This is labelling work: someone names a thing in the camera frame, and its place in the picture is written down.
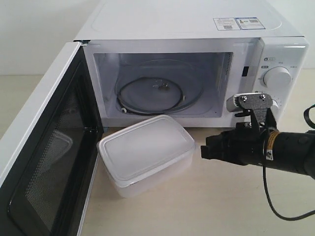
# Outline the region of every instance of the white wall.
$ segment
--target white wall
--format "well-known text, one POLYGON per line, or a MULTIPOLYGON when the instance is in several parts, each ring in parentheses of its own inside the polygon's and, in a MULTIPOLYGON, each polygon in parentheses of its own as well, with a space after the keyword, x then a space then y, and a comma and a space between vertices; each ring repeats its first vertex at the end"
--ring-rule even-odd
MULTIPOLYGON (((312 44, 304 67, 315 68, 315 1, 268 1, 312 44)), ((44 74, 64 43, 76 36, 98 2, 0 0, 0 75, 44 74)))

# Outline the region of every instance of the microwave top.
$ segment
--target microwave top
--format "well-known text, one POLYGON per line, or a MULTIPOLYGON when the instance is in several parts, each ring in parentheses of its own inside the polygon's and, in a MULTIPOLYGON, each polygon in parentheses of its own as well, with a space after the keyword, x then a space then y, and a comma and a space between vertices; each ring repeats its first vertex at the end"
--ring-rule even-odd
POLYGON ((295 36, 265 0, 102 0, 75 40, 295 36))

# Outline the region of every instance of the white knob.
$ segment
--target white knob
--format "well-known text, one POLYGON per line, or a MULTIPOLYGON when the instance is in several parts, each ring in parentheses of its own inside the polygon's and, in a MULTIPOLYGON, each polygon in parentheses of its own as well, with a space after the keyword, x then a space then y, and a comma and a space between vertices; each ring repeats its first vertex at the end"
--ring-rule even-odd
POLYGON ((274 117, 277 117, 279 113, 279 106, 276 100, 272 100, 272 106, 270 109, 272 111, 272 114, 274 114, 274 117))
POLYGON ((264 84, 268 88, 281 89, 287 87, 292 81, 290 72, 284 67, 275 67, 264 76, 264 84))

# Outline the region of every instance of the microwave control panel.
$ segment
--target microwave control panel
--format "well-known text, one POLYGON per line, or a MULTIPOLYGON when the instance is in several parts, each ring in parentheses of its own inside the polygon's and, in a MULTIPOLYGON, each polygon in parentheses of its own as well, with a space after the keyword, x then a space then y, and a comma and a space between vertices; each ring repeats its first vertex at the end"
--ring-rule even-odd
POLYGON ((272 110, 277 118, 287 103, 308 46, 304 37, 270 37, 259 41, 254 55, 259 62, 252 90, 271 95, 274 100, 272 110))

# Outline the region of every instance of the yellow warning sticker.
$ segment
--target yellow warning sticker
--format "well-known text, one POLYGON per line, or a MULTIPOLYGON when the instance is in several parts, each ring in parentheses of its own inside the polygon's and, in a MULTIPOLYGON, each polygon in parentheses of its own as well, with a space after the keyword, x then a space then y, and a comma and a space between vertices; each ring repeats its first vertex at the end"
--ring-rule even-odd
POLYGON ((274 156, 272 153, 272 149, 276 140, 276 137, 280 134, 280 132, 277 131, 273 131, 270 135, 269 135, 269 139, 268 139, 268 143, 267 143, 267 155, 266 155, 266 160, 269 161, 273 161, 274 160, 274 156))

